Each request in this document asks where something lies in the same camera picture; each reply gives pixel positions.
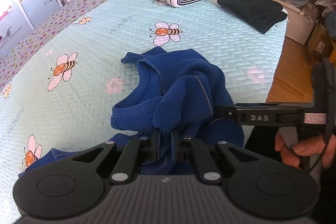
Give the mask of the person's right hand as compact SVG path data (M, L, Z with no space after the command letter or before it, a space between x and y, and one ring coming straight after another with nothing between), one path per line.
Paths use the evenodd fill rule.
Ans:
M334 135L330 137L328 145L324 143L323 137L319 135L300 141L293 146L292 150L286 146L285 141L279 132L276 133L274 141L274 148L277 152L280 152L284 164L299 168L300 156L311 156L315 154L322 155L321 161L323 168L330 168L333 164L335 158Z

